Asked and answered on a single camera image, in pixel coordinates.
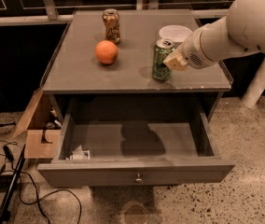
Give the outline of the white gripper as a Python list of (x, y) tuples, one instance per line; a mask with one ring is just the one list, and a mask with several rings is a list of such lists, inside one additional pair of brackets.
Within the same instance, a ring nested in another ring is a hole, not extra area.
[(201, 45), (203, 28), (195, 30), (182, 43), (182, 51), (176, 49), (170, 53), (163, 63), (171, 70), (185, 71), (189, 66), (203, 69), (216, 64), (203, 52)]

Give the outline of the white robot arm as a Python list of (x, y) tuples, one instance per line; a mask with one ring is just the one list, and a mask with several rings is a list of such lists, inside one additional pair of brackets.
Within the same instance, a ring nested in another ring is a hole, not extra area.
[(179, 71), (203, 69), (259, 52), (265, 54), (265, 0), (235, 0), (225, 17), (191, 33), (164, 64)]

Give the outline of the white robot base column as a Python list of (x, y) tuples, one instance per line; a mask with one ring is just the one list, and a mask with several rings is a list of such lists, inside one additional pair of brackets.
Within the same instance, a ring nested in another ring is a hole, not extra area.
[(252, 108), (265, 91), (265, 58), (241, 99), (243, 105)]

